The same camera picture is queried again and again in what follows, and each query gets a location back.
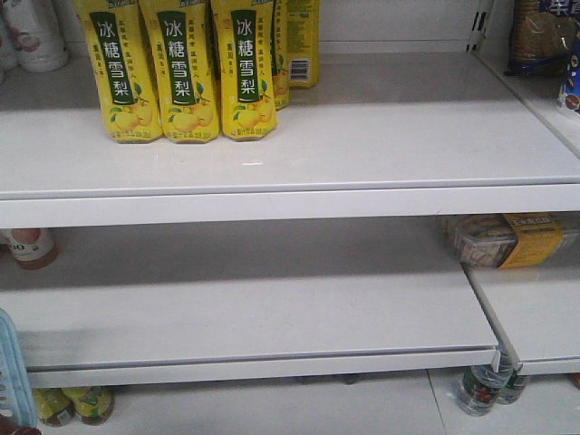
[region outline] yellow drink pouch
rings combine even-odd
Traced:
[[[224,134],[257,140],[277,125],[270,49],[274,0],[211,0]]]
[[[73,0],[92,60],[103,122],[124,143],[162,135],[149,47],[135,0]]]
[[[272,81],[274,82],[275,109],[279,111],[290,103],[288,77],[288,0],[274,1],[272,23]]]
[[[208,2],[140,2],[155,61],[161,125],[177,143],[203,143],[219,135]]]
[[[290,86],[318,83],[320,0],[288,0],[288,62]]]

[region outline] barcode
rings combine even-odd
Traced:
[[[310,59],[293,59],[290,62],[290,82],[310,80]]]

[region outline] store shelf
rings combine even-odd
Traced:
[[[335,54],[322,70],[264,140],[205,146],[107,138],[87,59],[13,70],[0,227],[580,209],[580,160],[474,56]]]
[[[2,307],[33,386],[490,363],[495,335],[431,218],[67,228]]]
[[[522,374],[580,372],[580,246],[544,264],[469,278]]]
[[[488,415],[471,417],[455,402],[455,391],[461,374],[457,370],[429,370],[435,399],[448,435],[578,433],[580,390],[566,376],[534,377],[515,403],[496,404]]]
[[[365,375],[355,385],[327,377],[201,382],[117,389],[116,411],[101,427],[73,421],[45,435],[445,435],[425,372]]]

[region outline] blue basket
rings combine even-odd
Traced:
[[[0,414],[19,426],[36,427],[36,408],[16,328],[0,309]]]

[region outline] yellow label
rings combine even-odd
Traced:
[[[62,388],[62,391],[83,417],[99,418],[112,406],[111,391],[105,387]]]
[[[503,216],[516,232],[517,245],[500,268],[538,265],[562,242],[562,229],[548,213],[507,213]]]
[[[150,49],[135,0],[73,0],[92,60],[102,117],[118,142],[162,135]]]
[[[274,0],[211,0],[211,6],[224,134],[260,139],[277,125],[270,47]]]
[[[287,64],[288,0],[275,0],[272,26],[272,80],[275,109],[279,111],[290,103],[290,78]]]
[[[177,143],[208,142],[219,135],[208,1],[140,2],[155,61],[161,125]]]
[[[34,389],[33,397],[38,418],[41,420],[50,419],[71,403],[69,398],[56,388]]]
[[[288,0],[288,62],[290,86],[318,83],[320,0]]]

